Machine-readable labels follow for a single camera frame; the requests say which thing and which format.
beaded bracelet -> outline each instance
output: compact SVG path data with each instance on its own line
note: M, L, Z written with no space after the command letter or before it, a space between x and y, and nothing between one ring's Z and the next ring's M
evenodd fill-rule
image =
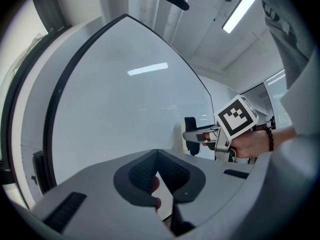
M269 151L274 151L274 136L272 135L271 127L265 127L264 130L269 136Z

gray sleeve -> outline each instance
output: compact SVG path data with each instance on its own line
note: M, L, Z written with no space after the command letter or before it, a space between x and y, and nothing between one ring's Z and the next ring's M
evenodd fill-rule
M308 63L316 42L290 0L263 0L263 2L269 9L268 11L263 7L265 24L279 50L289 88Z

fluorescent light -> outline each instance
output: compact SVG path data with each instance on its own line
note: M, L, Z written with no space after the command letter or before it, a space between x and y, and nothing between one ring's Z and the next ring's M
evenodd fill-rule
M282 73L283 71L285 71L284 69L282 69L280 72L276 73L275 75L269 77L267 80L265 80L266 82L269 81L270 79L276 77L277 75L279 75L280 73Z
M129 76L134 76L134 75L138 75L141 73L146 73L146 72L150 72L150 71L155 71L155 70L164 70L168 68L168 64L167 63L159 63L159 64L154 64L154 65L150 65L150 66L144 66L144 67L140 67L137 69L133 69L128 71L128 75Z
M269 82L269 83L268 83L268 86L271 85L271 84L273 84L274 82L278 81L279 79L284 78L285 76L286 76L286 74L283 74L282 76L278 77L277 79Z
M232 12L231 16L227 19L225 24L222 26L228 34L235 28L238 22L246 14L250 6L254 3L255 0L241 0L237 8Z

ceiling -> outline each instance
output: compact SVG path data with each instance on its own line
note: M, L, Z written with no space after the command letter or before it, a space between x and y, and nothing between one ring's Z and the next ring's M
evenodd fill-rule
M123 13L139 19L170 43L194 68L226 76L225 70L266 31L261 0L256 0L234 30L222 25L239 0L187 0L182 11L165 0L58 0L66 20L77 25L99 16L105 24Z

